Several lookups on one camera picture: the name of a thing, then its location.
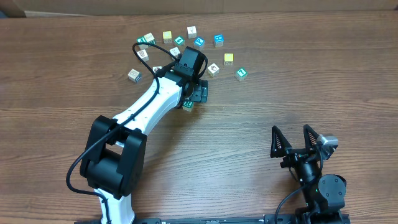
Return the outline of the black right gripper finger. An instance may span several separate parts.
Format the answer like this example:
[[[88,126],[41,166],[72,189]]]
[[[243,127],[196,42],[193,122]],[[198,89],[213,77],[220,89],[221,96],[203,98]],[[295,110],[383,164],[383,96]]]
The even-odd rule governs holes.
[[[292,146],[277,127],[272,127],[271,158],[285,157],[292,150]]]
[[[305,140],[305,148],[311,149],[317,144],[319,134],[315,132],[308,124],[303,126],[303,134]]]

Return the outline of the small yellow top block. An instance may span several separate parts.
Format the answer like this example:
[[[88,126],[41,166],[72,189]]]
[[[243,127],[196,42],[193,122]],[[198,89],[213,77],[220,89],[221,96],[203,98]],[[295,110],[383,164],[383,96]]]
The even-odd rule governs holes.
[[[171,31],[163,31],[162,33],[163,41],[165,44],[170,44],[172,43],[172,32]]]

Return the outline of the white bulb picture block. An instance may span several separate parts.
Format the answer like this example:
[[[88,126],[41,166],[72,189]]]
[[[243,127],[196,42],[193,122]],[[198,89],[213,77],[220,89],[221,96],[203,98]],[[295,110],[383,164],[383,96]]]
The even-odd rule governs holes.
[[[197,37],[197,29],[195,26],[187,27],[187,34],[189,39],[194,39]]]

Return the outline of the white block green 2 side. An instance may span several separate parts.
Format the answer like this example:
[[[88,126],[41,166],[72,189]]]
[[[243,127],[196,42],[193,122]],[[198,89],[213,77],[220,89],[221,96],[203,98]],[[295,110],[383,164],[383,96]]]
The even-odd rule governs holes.
[[[147,43],[155,44],[155,37],[153,36],[153,34],[151,32],[144,35],[143,38],[145,38],[145,41]]]

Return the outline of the green top corner block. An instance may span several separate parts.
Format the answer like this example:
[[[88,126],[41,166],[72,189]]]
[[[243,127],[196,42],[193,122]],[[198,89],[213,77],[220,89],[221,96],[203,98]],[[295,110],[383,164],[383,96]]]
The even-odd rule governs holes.
[[[141,43],[140,45],[138,45],[138,47],[141,49],[141,50],[144,50],[144,49],[147,49],[149,46],[146,44],[146,39],[144,38],[144,37],[140,37],[140,38],[137,38],[136,39],[137,40],[137,43]]]

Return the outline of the white X wooden block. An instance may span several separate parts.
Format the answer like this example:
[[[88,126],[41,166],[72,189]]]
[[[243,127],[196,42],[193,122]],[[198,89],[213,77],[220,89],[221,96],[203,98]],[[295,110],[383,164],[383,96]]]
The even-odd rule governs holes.
[[[173,59],[180,60],[182,54],[178,47],[174,47],[174,48],[170,49],[169,52],[172,54]]]

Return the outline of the blue P wooden block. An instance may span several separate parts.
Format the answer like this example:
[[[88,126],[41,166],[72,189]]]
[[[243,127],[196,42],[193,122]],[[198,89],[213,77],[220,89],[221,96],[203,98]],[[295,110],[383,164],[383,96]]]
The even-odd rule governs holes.
[[[202,39],[201,37],[197,37],[193,42],[193,46],[197,50],[202,50],[205,46],[205,40]]]

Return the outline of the blue top wooden block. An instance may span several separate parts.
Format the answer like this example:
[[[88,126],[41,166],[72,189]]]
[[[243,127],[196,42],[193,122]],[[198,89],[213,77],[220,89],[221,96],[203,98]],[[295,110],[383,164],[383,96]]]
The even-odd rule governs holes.
[[[222,47],[224,45],[224,38],[222,34],[214,35],[214,46],[215,47]]]

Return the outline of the green R wooden block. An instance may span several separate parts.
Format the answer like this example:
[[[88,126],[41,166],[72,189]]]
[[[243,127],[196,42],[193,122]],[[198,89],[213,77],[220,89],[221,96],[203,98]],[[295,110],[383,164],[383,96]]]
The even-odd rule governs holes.
[[[184,101],[182,104],[182,109],[188,112],[191,112],[194,106],[193,101]]]

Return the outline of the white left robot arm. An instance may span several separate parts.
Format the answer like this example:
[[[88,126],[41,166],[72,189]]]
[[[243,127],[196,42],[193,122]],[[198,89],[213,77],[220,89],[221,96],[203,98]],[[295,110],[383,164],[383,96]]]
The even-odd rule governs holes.
[[[169,110],[182,103],[204,103],[207,96],[206,80],[194,84],[189,93],[173,80],[158,78],[126,111],[112,119],[95,119],[80,174],[101,203],[99,223],[134,222],[131,193],[142,174],[149,133]]]

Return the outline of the green 7 wooden block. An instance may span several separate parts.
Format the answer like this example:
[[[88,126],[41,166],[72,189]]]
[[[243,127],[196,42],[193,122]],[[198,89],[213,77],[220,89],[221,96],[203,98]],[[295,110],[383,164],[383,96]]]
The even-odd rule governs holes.
[[[243,81],[247,77],[248,72],[245,68],[241,67],[236,71],[235,75],[238,81]]]

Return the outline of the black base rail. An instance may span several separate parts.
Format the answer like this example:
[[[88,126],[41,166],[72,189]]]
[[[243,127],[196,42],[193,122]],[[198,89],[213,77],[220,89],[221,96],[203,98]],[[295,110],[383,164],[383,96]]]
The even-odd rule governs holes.
[[[239,217],[239,218],[185,218],[185,219],[168,219],[161,220],[160,218],[137,218],[133,224],[274,224],[274,215],[264,215],[262,217]],[[101,220],[90,220],[75,222],[75,224],[100,224]],[[311,217],[311,221],[305,222],[304,219],[299,219],[293,214],[278,215],[278,224],[294,224],[294,223],[342,223],[350,224],[351,221],[348,215],[342,215],[342,219],[337,217],[330,217],[329,219],[320,220],[315,216]]]

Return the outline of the white hand picture block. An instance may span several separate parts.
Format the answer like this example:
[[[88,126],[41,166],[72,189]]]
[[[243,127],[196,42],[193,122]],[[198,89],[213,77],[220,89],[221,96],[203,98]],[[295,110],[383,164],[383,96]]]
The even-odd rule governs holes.
[[[207,73],[209,74],[210,77],[215,77],[217,74],[220,72],[220,68],[217,66],[217,64],[212,63],[207,69]]]

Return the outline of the white block blue side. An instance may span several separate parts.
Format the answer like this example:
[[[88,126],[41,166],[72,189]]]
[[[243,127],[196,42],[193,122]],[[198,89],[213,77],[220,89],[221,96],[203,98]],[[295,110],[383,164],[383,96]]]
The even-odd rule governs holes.
[[[134,83],[138,83],[139,80],[142,78],[142,75],[139,71],[131,69],[130,72],[128,73],[128,78]]]

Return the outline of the soccer ball wooden block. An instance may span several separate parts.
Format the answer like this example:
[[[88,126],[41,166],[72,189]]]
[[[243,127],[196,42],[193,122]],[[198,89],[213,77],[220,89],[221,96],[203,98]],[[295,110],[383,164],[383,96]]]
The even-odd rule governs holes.
[[[152,67],[153,71],[155,74],[158,74],[159,70],[162,69],[162,66],[156,66],[156,67]]]

